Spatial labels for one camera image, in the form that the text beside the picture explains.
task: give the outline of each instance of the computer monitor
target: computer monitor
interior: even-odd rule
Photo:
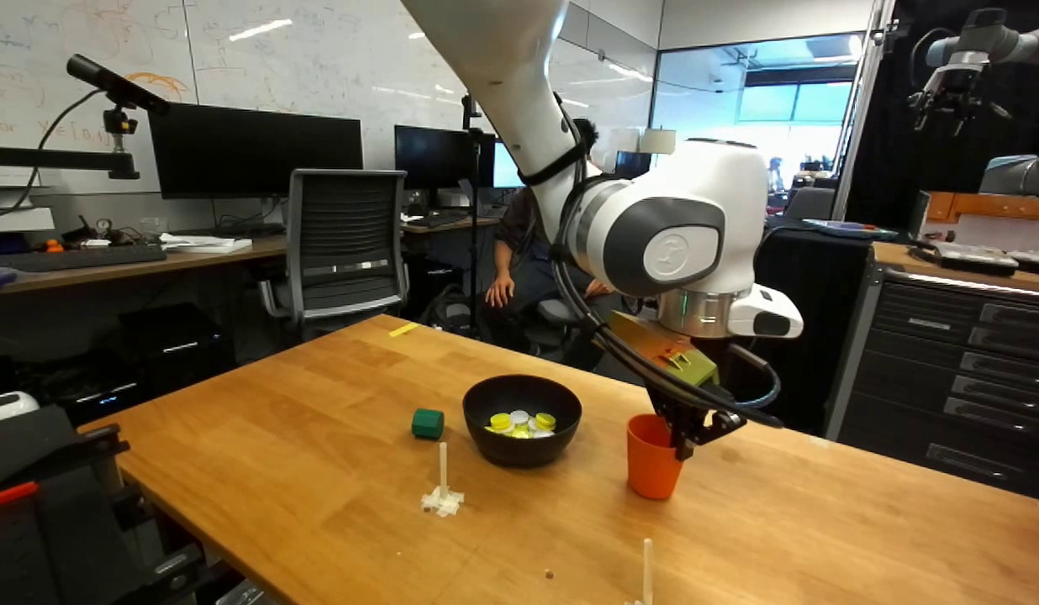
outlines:
[[[526,190],[519,166],[503,141],[495,141],[490,190]]]
[[[152,111],[166,197],[282,197],[293,168],[361,168],[361,121],[244,109]]]
[[[639,179],[646,176],[653,166],[653,156],[643,156],[643,150],[614,150],[614,176],[621,179]]]
[[[395,166],[408,170],[408,190],[458,190],[472,181],[490,190],[495,139],[481,134],[481,166],[473,168],[473,139],[436,128],[395,128]]]

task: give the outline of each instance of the person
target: person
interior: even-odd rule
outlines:
[[[483,317],[521,317],[534,311],[540,299],[563,299],[554,274],[550,274],[550,241],[546,238],[537,203],[531,190],[521,190],[490,246],[490,280],[483,288]],[[585,297],[613,294],[605,283],[576,274],[576,283]]]

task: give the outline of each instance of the green cube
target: green cube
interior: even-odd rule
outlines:
[[[417,406],[411,429],[414,429],[417,442],[436,442],[445,435],[445,415]]]

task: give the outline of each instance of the mesh chair back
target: mesh chair back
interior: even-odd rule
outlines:
[[[293,323],[408,299],[400,259],[405,170],[297,168],[287,205]]]

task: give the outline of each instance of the black cabinet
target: black cabinet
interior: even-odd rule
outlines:
[[[873,274],[828,435],[1039,494],[1039,294]]]

